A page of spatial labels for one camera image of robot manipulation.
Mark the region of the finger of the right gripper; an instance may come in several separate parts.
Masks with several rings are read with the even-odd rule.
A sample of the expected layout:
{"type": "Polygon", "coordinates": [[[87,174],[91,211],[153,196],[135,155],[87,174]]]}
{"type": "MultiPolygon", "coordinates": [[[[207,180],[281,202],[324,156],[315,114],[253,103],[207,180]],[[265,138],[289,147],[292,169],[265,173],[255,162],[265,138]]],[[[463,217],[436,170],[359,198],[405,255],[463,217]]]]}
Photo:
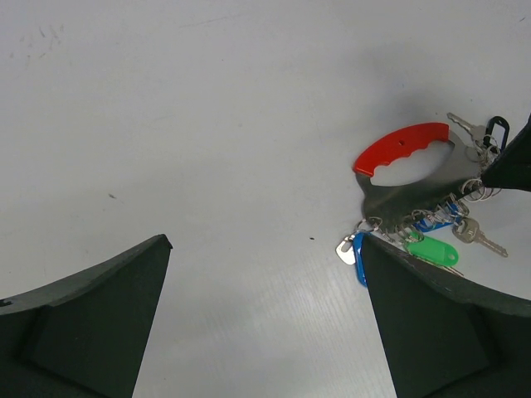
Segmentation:
{"type": "Polygon", "coordinates": [[[481,175],[488,188],[529,192],[531,187],[530,119],[481,175]]]}

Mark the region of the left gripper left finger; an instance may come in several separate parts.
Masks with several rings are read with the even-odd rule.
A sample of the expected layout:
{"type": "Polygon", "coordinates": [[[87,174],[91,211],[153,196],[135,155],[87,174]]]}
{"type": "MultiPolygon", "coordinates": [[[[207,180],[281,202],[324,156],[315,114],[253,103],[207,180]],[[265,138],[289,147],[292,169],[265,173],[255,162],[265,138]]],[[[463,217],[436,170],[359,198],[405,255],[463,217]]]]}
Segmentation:
{"type": "Polygon", "coordinates": [[[1,301],[3,397],[131,397],[166,277],[166,235],[1,301]]]}

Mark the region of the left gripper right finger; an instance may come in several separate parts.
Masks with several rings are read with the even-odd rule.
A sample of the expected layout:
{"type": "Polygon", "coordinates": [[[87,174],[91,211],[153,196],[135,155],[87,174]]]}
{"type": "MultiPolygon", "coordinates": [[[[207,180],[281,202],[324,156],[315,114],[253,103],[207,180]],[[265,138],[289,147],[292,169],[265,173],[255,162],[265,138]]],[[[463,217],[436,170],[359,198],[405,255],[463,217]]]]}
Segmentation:
{"type": "Polygon", "coordinates": [[[399,397],[528,397],[530,302],[363,238],[362,261],[399,397]]]}

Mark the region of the key holder with red handle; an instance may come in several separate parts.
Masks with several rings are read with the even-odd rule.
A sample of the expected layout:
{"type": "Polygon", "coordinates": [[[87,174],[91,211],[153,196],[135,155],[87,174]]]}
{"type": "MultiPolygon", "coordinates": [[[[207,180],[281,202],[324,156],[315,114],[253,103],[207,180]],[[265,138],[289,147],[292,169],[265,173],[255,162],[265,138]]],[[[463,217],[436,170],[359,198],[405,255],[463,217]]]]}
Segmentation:
{"type": "Polygon", "coordinates": [[[363,194],[360,224],[389,235],[413,227],[424,212],[468,195],[500,153],[480,148],[471,138],[465,142],[442,122],[413,124],[388,133],[363,150],[352,165],[363,194]],[[437,144],[448,148],[448,153],[433,169],[397,182],[375,180],[383,169],[437,144]]]}

